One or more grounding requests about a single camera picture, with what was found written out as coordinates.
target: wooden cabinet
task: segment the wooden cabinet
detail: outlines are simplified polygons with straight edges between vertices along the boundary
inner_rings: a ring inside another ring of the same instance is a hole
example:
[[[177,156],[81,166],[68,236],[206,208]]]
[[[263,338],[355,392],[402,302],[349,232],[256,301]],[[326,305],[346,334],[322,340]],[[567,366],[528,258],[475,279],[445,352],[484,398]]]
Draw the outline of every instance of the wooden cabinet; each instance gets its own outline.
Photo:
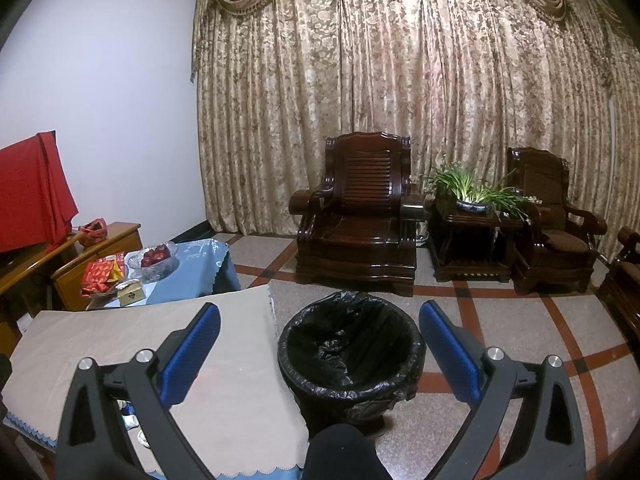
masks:
[[[0,354],[10,356],[18,344],[18,338],[9,324],[0,321]]]
[[[114,222],[107,227],[107,239],[89,247],[51,275],[56,291],[67,310],[84,310],[89,299],[80,296],[80,284],[89,262],[116,253],[129,253],[142,248],[140,224]]]

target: black pants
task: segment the black pants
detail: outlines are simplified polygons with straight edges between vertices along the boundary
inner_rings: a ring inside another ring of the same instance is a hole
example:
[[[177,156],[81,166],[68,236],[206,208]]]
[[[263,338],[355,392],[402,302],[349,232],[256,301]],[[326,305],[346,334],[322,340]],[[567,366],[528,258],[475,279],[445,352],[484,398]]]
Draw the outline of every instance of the black pants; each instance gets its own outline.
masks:
[[[318,433],[306,453],[302,480],[392,480],[373,442],[353,426],[335,424]]]

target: light blue tablecloth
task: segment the light blue tablecloth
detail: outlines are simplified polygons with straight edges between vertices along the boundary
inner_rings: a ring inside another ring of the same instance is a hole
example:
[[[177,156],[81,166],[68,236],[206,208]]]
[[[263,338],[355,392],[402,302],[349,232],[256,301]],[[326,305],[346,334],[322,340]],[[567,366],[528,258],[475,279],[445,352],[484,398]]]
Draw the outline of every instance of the light blue tablecloth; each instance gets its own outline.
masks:
[[[132,254],[126,254],[125,262]],[[129,306],[190,300],[241,288],[229,247],[223,242],[207,238],[178,244],[176,257],[178,268],[159,282],[143,285],[146,298]],[[104,307],[118,306],[118,300],[111,300]]]
[[[166,476],[161,475],[160,473],[148,473],[152,478],[157,478],[158,480],[166,480]],[[239,474],[230,478],[228,476],[219,475],[216,476],[216,480],[300,480],[302,477],[302,469],[298,466],[295,466],[291,469],[282,470],[275,469],[272,473],[264,474],[259,471],[252,476],[245,476]]]

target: potted plant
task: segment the potted plant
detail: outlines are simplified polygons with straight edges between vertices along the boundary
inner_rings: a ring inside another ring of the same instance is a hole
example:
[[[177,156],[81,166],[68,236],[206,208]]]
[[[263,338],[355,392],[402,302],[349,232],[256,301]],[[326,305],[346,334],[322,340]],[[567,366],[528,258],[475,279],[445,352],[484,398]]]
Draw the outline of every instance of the potted plant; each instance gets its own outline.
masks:
[[[468,212],[481,213],[492,209],[499,216],[515,216],[527,221],[522,204],[537,201],[535,197],[520,195],[514,187],[503,186],[504,178],[494,186],[476,183],[474,172],[459,164],[443,164],[440,168],[433,168],[426,180],[434,192],[452,193],[458,207]]]

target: curtain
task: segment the curtain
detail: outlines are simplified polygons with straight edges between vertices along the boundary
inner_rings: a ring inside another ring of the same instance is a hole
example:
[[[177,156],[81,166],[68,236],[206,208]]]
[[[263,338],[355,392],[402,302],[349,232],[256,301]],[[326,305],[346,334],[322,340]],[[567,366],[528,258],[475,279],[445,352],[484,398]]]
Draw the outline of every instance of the curtain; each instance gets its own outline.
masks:
[[[294,234],[287,203],[319,185],[325,139],[380,130],[411,137],[414,174],[461,161],[496,182],[507,147],[550,150],[574,205],[610,203],[605,254],[638,227],[640,55],[599,0],[251,0],[240,15],[207,1],[194,68],[215,229]],[[563,20],[543,12],[561,4]]]

